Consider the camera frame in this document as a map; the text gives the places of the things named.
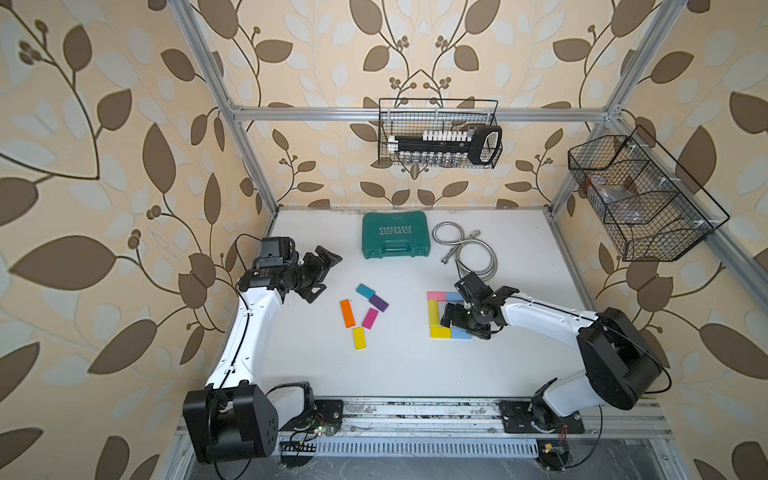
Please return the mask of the pink block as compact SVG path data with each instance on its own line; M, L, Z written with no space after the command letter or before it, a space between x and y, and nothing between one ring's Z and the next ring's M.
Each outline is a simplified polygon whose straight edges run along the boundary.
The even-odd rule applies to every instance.
M428 301L435 301L435 302L446 302L447 301L447 293L446 292L438 292L438 291L430 291L427 293L427 300Z

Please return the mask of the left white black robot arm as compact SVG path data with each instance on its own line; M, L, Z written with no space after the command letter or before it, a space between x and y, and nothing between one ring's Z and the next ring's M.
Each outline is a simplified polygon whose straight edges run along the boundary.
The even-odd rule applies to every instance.
M238 280L236 316L226 345L200 390L187 393L182 414L201 464L265 458L286 426L313 427L319 420L306 381L262 387L262 360L286 296L313 303L341 256L318 246L299 255L289 237L263 241L252 266Z

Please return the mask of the magenta block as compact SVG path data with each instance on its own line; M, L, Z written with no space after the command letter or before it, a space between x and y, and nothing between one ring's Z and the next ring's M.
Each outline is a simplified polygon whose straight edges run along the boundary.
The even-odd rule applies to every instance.
M370 330L374 326L378 315L379 315L379 311L377 309L370 308L364 317L364 320L362 322L362 327Z

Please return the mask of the purple block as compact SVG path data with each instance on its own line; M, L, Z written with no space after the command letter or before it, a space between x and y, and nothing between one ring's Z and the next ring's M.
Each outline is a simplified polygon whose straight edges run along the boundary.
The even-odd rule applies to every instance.
M389 308L389 304L376 294L369 298L369 303L380 312L385 312Z

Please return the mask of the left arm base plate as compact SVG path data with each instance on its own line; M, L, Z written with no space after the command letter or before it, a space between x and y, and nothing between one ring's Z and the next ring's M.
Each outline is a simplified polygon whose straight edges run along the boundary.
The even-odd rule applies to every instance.
M282 398L272 401L278 416L279 431L309 431L333 436L342 426L344 402L340 399L315 400L306 408L303 400Z

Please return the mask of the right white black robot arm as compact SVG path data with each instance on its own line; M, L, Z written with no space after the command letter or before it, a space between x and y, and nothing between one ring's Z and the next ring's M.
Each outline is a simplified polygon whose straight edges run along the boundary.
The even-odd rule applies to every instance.
M632 409L666 367L620 310L579 311L536 300L512 287L496 291L481 283L456 284L460 303L448 303L439 318L444 328L458 328L489 340L506 327L523 328L578 351L583 368L540 387L527 407L530 423L545 432L557 420L583 409L608 405Z

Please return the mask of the short yellow block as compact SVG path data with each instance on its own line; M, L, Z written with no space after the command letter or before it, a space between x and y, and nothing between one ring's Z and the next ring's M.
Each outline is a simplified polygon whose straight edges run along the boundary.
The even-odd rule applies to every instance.
M442 326L431 326L430 337L432 339L451 339L452 330L450 328L442 327Z

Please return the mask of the long yellow-green block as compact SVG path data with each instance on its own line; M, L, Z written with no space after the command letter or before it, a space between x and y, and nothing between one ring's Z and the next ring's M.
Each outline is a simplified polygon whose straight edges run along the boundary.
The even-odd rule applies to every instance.
M436 300L429 300L427 305L430 327L440 327L439 302Z

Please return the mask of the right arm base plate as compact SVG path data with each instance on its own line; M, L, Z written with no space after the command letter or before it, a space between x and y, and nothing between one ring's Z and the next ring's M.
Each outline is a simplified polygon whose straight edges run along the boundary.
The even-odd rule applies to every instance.
M584 424L576 412L567 417L555 414L543 402L505 399L497 402L503 430L507 434L583 434Z

